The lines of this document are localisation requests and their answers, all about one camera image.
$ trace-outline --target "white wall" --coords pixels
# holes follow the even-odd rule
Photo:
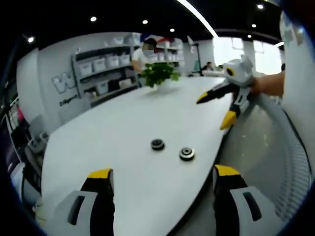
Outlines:
[[[127,34],[107,32],[83,35],[58,42],[41,51],[36,49],[24,56],[17,65],[17,87],[21,109],[27,121],[42,114],[49,134],[59,128],[61,126],[59,103],[76,95],[77,90],[71,88],[59,94],[52,83],[52,78],[64,72],[72,74],[70,57],[78,48],[81,52],[104,48],[105,41],[109,43],[114,37]]]
[[[17,64],[16,83],[19,105],[28,122],[38,115],[45,114],[38,76],[38,54],[39,50],[35,49]]]
[[[201,40],[196,41],[196,43],[199,43],[201,67],[206,65],[208,61],[214,63],[215,59],[212,40]],[[197,50],[194,50],[194,53],[191,53],[189,44],[184,43],[184,57],[186,72],[190,73],[194,69],[195,61],[198,60]]]

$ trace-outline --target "white table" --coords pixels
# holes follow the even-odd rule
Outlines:
[[[224,77],[224,71],[213,71],[213,70],[203,70],[202,71],[203,76],[207,76],[207,77]],[[200,74],[195,72],[193,74],[195,77],[199,77]]]
[[[221,81],[181,78],[166,94],[137,89],[56,130],[42,172],[47,217],[91,172],[112,168],[115,236],[169,233],[195,200],[220,147],[231,95],[202,105],[196,100]],[[165,141],[165,150],[151,149],[155,138]],[[195,149],[192,162],[179,158],[183,147]]]

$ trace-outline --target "window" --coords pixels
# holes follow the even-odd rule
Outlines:
[[[240,38],[214,38],[213,50],[215,64],[219,66],[233,59],[241,59],[241,54],[244,54],[243,41]]]
[[[267,75],[281,72],[279,48],[272,44],[254,41],[256,71]]]

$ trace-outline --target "green plant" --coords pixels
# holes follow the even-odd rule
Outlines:
[[[141,73],[141,77],[146,79],[146,85],[153,88],[154,85],[160,85],[165,80],[179,80],[180,74],[170,63],[146,64],[146,68]]]

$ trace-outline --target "ceiling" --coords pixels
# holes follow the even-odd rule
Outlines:
[[[245,40],[261,40],[270,43],[280,42],[280,9],[262,0],[189,0],[205,17],[219,36],[242,37]],[[263,4],[259,10],[257,4]],[[176,0],[114,0],[74,5],[19,4],[11,17],[10,31],[5,38],[7,43],[2,50],[5,62],[14,39],[24,34],[35,36],[33,44],[25,39],[17,52],[21,58],[32,49],[44,48],[67,38],[107,31],[145,32],[165,37],[179,37],[183,40],[189,35],[194,41],[210,39],[212,35],[204,25]],[[90,18],[97,17],[92,23]]]

